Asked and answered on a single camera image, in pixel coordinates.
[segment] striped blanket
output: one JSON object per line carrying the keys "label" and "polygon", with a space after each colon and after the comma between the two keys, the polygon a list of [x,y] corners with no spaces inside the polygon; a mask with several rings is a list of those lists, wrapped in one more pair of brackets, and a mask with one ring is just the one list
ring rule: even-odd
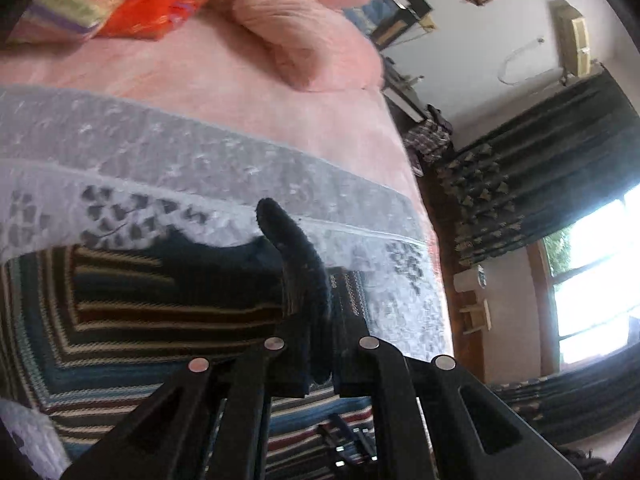
{"label": "striped blanket", "polygon": [[[1,267],[0,394],[48,415],[71,459],[190,358],[237,355],[282,318],[281,275],[260,240],[168,257],[174,242],[53,248]],[[332,301],[366,310],[358,272],[329,274]],[[331,413],[372,430],[369,399],[339,399],[331,387],[274,400],[268,478],[329,474],[316,427]]]}

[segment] cable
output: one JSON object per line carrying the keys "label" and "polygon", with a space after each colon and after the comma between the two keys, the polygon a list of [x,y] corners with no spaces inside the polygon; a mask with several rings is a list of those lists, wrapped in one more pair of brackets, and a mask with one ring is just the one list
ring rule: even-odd
{"label": "cable", "polygon": [[529,41],[529,43],[527,43],[525,46],[521,46],[520,48],[514,50],[511,54],[509,54],[500,67],[500,72],[498,72],[498,81],[508,86],[517,86],[521,83],[524,83],[525,81],[537,78],[540,74],[536,74],[516,82],[508,82],[504,80],[505,76],[507,75],[507,68],[509,67],[509,63],[511,61],[514,61],[520,54],[526,52],[527,50],[540,46],[543,43],[545,43],[545,38],[536,38],[533,41]]}
{"label": "cable", "polygon": [[413,40],[419,40],[423,36],[426,36],[428,33],[429,33],[429,31],[425,30],[422,34],[418,34],[418,36],[415,36],[414,38],[409,38],[408,40],[402,40],[402,41],[398,41],[397,43],[392,43],[389,46],[386,46],[385,50],[390,48],[390,47],[392,47],[392,46],[398,46],[398,45],[402,45],[403,43],[409,43],[410,41],[413,41]]}

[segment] dark green curtain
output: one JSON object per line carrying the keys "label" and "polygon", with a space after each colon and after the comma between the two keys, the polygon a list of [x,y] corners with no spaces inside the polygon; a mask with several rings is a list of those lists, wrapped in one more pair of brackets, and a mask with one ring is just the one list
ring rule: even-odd
{"label": "dark green curtain", "polygon": [[611,74],[574,83],[441,162],[463,265],[572,224],[640,182],[640,117]]}
{"label": "dark green curtain", "polygon": [[490,388],[549,442],[570,444],[640,410],[640,343],[571,372]]}

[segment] bed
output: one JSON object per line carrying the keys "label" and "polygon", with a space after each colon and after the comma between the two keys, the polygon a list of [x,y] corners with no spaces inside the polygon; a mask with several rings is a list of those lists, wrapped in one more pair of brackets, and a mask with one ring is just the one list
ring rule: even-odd
{"label": "bed", "polygon": [[[328,267],[360,273],[374,334],[418,359],[452,353],[435,234],[379,90],[296,91],[213,9],[158,42],[5,49],[0,85],[2,261],[77,243],[144,248],[158,226],[239,245],[272,196]],[[28,343],[16,344],[23,359]],[[35,395],[44,412],[55,402]],[[318,452],[318,406],[371,422],[366,406],[314,395],[315,418],[273,435],[271,464]]]}

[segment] wall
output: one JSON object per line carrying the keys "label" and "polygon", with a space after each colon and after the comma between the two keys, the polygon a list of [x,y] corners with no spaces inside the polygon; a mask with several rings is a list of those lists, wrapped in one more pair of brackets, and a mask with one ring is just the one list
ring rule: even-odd
{"label": "wall", "polygon": [[482,264],[492,329],[482,334],[488,383],[524,381],[540,375],[540,322],[527,250]]}
{"label": "wall", "polygon": [[[470,142],[464,134],[478,117],[493,113],[532,87],[558,77],[558,50],[549,4],[553,0],[494,0],[476,7],[463,0],[427,0],[438,30],[418,40],[385,50],[401,72],[424,75],[416,86],[420,98],[443,110],[453,123],[457,148]],[[626,34],[606,0],[567,0],[588,20],[592,56],[607,60],[616,40]],[[404,38],[418,35],[408,32]],[[508,65],[506,81],[531,76],[524,88],[508,86],[497,75],[507,57],[538,37],[546,42],[532,47]]]}

